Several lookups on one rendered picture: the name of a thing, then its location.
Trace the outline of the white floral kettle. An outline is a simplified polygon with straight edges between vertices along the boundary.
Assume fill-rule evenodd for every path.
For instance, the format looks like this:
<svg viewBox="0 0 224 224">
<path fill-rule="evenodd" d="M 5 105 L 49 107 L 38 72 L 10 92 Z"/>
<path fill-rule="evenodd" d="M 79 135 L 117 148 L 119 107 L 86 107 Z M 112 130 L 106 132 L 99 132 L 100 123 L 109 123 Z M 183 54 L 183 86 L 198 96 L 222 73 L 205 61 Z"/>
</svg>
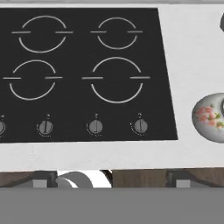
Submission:
<svg viewBox="0 0 224 224">
<path fill-rule="evenodd" d="M 192 123 L 206 140 L 224 144 L 224 93 L 209 94 L 192 110 Z"/>
</svg>

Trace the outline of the black hob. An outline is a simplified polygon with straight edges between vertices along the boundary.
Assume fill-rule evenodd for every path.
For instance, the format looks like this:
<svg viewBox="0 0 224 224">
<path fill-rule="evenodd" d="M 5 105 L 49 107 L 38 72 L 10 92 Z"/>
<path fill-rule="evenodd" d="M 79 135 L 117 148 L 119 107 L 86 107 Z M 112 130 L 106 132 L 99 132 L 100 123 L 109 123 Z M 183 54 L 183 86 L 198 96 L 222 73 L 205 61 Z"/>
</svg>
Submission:
<svg viewBox="0 0 224 224">
<path fill-rule="evenodd" d="M 0 6 L 1 121 L 0 144 L 176 140 L 158 9 Z"/>
</svg>

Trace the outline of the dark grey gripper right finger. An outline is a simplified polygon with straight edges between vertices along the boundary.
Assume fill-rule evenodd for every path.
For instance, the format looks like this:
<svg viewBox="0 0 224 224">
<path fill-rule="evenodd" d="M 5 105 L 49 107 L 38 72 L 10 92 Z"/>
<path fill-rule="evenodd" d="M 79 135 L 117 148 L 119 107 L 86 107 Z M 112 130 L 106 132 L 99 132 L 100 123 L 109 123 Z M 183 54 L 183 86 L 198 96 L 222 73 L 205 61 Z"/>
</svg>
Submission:
<svg viewBox="0 0 224 224">
<path fill-rule="evenodd" d="M 197 187 L 213 187 L 221 188 L 220 185 L 216 185 L 209 181 L 205 181 L 197 178 L 189 171 L 185 170 L 168 170 L 166 172 L 166 187 L 170 188 L 197 188 Z"/>
</svg>

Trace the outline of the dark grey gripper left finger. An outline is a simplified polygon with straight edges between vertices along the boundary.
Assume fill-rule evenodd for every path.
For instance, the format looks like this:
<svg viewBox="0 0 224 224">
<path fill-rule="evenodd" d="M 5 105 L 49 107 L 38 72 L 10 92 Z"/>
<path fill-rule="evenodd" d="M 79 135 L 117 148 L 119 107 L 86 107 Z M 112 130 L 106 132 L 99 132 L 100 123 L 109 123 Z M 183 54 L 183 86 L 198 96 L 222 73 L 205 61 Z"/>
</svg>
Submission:
<svg viewBox="0 0 224 224">
<path fill-rule="evenodd" d="M 3 187 L 55 188 L 58 173 L 56 171 L 35 171 L 30 177 L 11 182 Z"/>
</svg>

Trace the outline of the white and grey round object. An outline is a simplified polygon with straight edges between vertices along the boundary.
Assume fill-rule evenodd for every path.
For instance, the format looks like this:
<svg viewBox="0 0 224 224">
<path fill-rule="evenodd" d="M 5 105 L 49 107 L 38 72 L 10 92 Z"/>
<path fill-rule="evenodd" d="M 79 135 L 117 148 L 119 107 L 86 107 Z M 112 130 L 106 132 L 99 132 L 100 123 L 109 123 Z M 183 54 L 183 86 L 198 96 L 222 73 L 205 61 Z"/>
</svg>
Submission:
<svg viewBox="0 0 224 224">
<path fill-rule="evenodd" d="M 108 170 L 57 171 L 58 188 L 112 188 L 112 172 Z"/>
</svg>

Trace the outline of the brown wooden cupboard front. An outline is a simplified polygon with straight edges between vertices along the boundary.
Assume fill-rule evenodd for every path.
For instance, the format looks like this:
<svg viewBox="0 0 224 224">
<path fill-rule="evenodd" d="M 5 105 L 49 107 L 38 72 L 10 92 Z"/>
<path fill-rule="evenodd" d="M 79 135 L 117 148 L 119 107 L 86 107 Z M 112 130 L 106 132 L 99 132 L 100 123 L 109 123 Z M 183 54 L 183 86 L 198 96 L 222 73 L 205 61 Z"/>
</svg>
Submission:
<svg viewBox="0 0 224 224">
<path fill-rule="evenodd" d="M 13 187 L 23 184 L 30 180 L 33 176 L 33 171 L 15 171 L 1 172 L 0 171 L 0 188 Z"/>
<path fill-rule="evenodd" d="M 224 188 L 224 168 L 183 168 L 183 169 L 143 169 L 113 170 L 113 187 L 166 187 L 168 170 L 185 170 L 198 179 L 209 181 Z"/>
</svg>

